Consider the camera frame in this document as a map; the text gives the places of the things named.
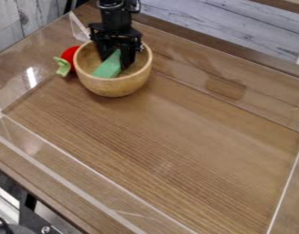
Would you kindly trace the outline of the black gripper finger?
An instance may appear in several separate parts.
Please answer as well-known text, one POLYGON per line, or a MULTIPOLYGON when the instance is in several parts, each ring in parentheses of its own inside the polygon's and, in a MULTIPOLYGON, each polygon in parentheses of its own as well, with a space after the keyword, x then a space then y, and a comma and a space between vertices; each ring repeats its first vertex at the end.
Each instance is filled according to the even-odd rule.
POLYGON ((105 60, 113 53, 113 44, 109 40, 97 40, 94 46, 101 60, 105 60))
POLYGON ((136 47, 121 47, 121 68, 128 69, 134 62, 136 47))

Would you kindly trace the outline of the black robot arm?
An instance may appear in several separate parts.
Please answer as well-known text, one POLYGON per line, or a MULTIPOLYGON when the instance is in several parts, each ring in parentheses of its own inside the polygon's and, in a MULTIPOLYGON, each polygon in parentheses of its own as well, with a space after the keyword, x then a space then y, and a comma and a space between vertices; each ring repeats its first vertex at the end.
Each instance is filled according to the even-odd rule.
POLYGON ((101 60, 118 50, 121 68, 128 69, 134 63, 134 54, 142 49, 142 34, 132 27, 132 14, 140 12, 140 0, 97 0, 96 5, 101 21, 88 24, 90 41, 101 60))

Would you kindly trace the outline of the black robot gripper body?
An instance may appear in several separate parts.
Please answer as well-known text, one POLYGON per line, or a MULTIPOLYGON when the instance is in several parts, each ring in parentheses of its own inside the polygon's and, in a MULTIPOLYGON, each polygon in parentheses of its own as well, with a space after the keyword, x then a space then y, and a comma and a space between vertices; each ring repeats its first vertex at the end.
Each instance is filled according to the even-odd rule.
POLYGON ((89 23, 89 39, 98 50, 110 50, 114 47, 128 46, 133 50, 142 49, 142 34, 134 28, 121 30, 105 29, 102 23, 89 23))

